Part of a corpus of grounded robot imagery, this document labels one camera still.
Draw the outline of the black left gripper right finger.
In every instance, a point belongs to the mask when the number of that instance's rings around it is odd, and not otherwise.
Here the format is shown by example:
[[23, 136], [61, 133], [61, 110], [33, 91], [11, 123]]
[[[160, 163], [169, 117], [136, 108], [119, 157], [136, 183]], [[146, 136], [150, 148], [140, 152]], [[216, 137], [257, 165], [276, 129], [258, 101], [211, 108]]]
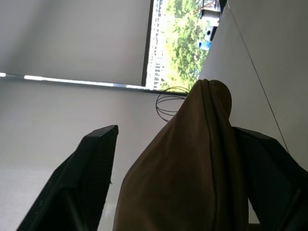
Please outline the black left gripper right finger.
[[308, 229], [308, 173], [270, 136], [234, 127], [248, 198], [265, 231]]

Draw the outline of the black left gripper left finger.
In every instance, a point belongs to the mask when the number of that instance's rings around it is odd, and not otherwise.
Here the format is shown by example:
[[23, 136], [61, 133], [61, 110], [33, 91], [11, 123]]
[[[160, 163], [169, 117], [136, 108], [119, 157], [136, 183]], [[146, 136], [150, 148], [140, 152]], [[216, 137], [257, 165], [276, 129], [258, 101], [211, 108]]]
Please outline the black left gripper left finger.
[[96, 231], [111, 184], [117, 136], [117, 125], [84, 136], [54, 170], [18, 230]]

